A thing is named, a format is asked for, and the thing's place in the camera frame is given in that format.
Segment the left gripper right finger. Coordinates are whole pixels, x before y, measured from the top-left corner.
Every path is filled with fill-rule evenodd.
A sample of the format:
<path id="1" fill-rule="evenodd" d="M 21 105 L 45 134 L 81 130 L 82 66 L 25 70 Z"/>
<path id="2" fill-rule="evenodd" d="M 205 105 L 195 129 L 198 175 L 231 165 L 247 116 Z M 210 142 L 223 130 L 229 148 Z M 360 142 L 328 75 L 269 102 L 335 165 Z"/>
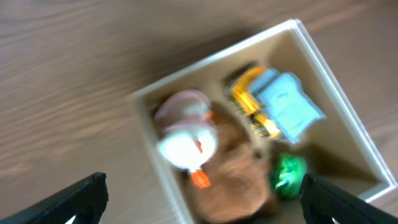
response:
<path id="1" fill-rule="evenodd" d="M 396 217 L 313 174 L 304 175 L 299 197 L 306 224 L 397 224 Z"/>

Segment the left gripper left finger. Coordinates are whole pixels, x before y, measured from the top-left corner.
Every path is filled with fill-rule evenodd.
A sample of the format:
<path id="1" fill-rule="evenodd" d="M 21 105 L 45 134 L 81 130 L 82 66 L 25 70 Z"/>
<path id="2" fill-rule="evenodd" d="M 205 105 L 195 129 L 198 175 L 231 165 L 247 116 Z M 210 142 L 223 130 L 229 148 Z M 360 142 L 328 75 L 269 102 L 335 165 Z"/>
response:
<path id="1" fill-rule="evenodd" d="M 3 218 L 1 224 L 99 224 L 108 203 L 106 174 L 94 174 Z"/>

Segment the green round toy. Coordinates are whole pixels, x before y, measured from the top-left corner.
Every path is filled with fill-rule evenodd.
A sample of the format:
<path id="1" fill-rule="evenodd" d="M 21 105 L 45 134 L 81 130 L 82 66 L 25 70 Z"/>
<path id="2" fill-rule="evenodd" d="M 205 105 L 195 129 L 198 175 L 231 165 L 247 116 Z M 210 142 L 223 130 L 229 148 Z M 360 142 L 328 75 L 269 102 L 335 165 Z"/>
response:
<path id="1" fill-rule="evenodd" d="M 280 154 L 270 174 L 272 189 L 282 200 L 298 197 L 307 171 L 304 157 L 286 152 Z"/>

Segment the white cardboard box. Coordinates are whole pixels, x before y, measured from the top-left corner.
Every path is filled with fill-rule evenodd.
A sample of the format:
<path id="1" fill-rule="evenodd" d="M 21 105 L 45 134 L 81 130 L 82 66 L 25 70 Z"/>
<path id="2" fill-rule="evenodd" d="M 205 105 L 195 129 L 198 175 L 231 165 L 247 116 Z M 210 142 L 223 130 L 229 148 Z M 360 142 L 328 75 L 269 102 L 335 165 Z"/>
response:
<path id="1" fill-rule="evenodd" d="M 305 93 L 326 114 L 326 119 L 315 123 L 302 135 L 300 143 L 283 142 L 278 145 L 257 136 L 250 128 L 249 119 L 230 105 L 224 92 L 226 85 L 240 68 L 252 62 L 294 73 Z M 154 164 L 175 223 L 200 223 L 200 218 L 191 205 L 180 172 L 157 150 L 159 132 L 153 116 L 168 96 L 191 88 L 209 97 L 218 116 L 232 118 L 239 123 L 255 147 L 264 153 L 278 147 L 301 152 L 323 179 L 366 202 L 372 202 L 397 187 L 384 159 L 306 28 L 299 20 L 290 19 L 131 95 L 144 148 Z"/>

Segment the brown plush bear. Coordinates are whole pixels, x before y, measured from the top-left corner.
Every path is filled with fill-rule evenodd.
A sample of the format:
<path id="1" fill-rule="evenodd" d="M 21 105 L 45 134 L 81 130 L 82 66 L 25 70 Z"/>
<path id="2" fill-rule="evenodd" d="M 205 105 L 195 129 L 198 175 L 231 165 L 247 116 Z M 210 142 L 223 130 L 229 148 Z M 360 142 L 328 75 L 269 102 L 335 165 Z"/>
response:
<path id="1" fill-rule="evenodd" d="M 203 166 L 210 186 L 186 190 L 198 216 L 210 223 L 228 223 L 259 212 L 273 215 L 280 200 L 269 180 L 270 160 L 257 157 L 247 132 L 233 122 L 216 125 L 218 150 Z"/>

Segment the grey yellow toy truck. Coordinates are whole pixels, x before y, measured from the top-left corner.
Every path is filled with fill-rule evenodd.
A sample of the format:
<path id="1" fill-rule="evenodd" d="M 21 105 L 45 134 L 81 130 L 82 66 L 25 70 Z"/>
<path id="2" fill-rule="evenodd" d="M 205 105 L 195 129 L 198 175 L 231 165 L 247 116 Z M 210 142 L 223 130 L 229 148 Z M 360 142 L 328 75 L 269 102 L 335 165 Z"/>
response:
<path id="1" fill-rule="evenodd" d="M 299 143 L 309 127 L 326 118 L 305 94 L 294 73 L 255 63 L 233 73 L 233 79 L 226 86 L 226 96 L 251 120 L 257 135 L 286 139 L 292 144 Z"/>

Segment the pink white duck toy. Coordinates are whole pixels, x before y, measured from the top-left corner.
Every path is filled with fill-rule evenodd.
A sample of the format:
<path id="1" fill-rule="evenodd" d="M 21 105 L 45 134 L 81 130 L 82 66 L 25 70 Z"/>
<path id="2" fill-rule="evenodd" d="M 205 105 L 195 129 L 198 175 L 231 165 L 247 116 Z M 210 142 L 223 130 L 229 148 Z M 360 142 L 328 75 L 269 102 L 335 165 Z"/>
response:
<path id="1" fill-rule="evenodd" d="M 154 121 L 161 134 L 160 154 L 189 173 L 199 189 L 211 185 L 202 166 L 218 149 L 218 133 L 211 120 L 211 102 L 199 90 L 182 90 L 167 98 Z"/>

